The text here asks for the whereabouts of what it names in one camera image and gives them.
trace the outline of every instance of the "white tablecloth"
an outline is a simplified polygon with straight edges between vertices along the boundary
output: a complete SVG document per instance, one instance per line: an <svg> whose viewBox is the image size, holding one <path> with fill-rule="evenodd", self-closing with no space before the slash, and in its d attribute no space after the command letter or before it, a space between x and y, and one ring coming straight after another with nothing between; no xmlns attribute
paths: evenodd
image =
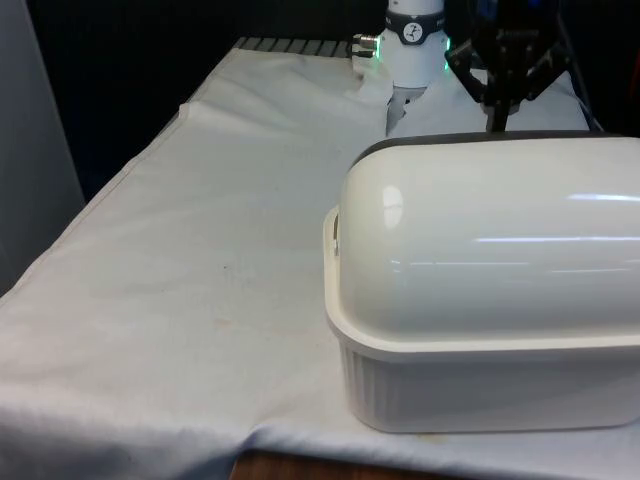
<svg viewBox="0 0 640 480"><path fill-rule="evenodd" d="M563 81L510 125L584 128ZM32 266L0 301L1 478L225 478L249 448L637 478L640 425L387 435L349 413L321 227L384 135L387 99L366 103L361 86L346 60L233 51ZM485 117L443 73L403 122L399 134L483 130Z"/></svg>

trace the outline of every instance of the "black metal grate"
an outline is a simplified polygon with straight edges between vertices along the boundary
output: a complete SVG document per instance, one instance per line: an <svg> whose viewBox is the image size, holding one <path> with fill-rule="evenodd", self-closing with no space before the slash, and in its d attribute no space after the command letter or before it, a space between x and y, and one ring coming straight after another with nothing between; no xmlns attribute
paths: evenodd
<svg viewBox="0 0 640 480"><path fill-rule="evenodd" d="M242 50L256 52L300 53L316 57L347 58L348 42L333 40L300 40L287 38L242 37L234 45Z"/></svg>

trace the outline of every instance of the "white bread box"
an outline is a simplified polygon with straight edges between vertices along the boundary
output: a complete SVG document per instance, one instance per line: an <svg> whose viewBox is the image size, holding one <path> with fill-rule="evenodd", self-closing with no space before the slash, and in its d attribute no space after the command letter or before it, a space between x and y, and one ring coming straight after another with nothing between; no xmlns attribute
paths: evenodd
<svg viewBox="0 0 640 480"><path fill-rule="evenodd" d="M640 140L383 142L348 173L324 255L327 315L366 424L640 417Z"/></svg>

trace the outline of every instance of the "bread box lid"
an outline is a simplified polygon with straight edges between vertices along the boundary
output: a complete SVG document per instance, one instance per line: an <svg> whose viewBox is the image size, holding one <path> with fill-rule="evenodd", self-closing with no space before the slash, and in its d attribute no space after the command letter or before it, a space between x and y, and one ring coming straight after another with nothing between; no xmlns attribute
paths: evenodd
<svg viewBox="0 0 640 480"><path fill-rule="evenodd" d="M640 140L489 138L354 164L325 224L336 331L414 352L640 343Z"/></svg>

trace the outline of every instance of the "black background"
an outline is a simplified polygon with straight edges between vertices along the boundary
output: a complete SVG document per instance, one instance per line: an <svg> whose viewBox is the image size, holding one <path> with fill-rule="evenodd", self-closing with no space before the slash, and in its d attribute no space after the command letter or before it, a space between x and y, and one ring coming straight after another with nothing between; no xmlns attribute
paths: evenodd
<svg viewBox="0 0 640 480"><path fill-rule="evenodd" d="M92 197L165 126L240 36L340 40L382 30L387 0L29 0L78 175ZM594 113L640 135L637 0L565 1ZM469 33L466 0L447 31Z"/></svg>

